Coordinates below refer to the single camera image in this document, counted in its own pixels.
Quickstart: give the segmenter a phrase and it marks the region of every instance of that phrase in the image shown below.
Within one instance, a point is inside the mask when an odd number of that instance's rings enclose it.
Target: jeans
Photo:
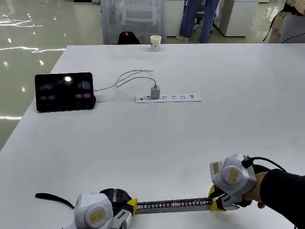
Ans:
[[[202,0],[186,0],[180,26],[180,36],[190,38],[193,33],[195,17]],[[205,0],[203,26],[199,36],[200,43],[208,43],[219,0]]]

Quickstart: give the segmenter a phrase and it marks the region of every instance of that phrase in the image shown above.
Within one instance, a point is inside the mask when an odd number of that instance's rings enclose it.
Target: white paper cup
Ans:
[[[161,39],[162,37],[159,35],[151,36],[151,50],[153,52],[158,52],[161,49]]]

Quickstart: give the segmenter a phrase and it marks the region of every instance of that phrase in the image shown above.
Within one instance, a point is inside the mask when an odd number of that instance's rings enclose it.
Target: cabinet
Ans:
[[[184,0],[167,0],[165,4],[166,35],[175,37],[179,35],[180,24],[183,17]]]

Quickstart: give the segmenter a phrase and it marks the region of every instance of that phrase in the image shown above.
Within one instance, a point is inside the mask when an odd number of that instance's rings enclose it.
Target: white power strip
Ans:
[[[192,94],[161,94],[160,99],[151,99],[150,94],[136,95],[136,103],[168,103],[168,102],[201,102],[202,99],[198,93]]]

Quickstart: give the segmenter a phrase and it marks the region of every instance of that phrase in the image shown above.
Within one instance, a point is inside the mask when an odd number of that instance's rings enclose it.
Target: hand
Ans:
[[[250,192],[247,192],[246,194],[244,194],[244,199],[245,200],[255,200],[255,201],[257,201],[258,202],[257,206],[260,209],[265,207],[265,204],[262,203],[260,190],[261,190],[262,180],[263,180],[263,178],[265,177],[266,174],[267,174],[267,172],[257,173],[255,175],[256,176],[255,187]]]

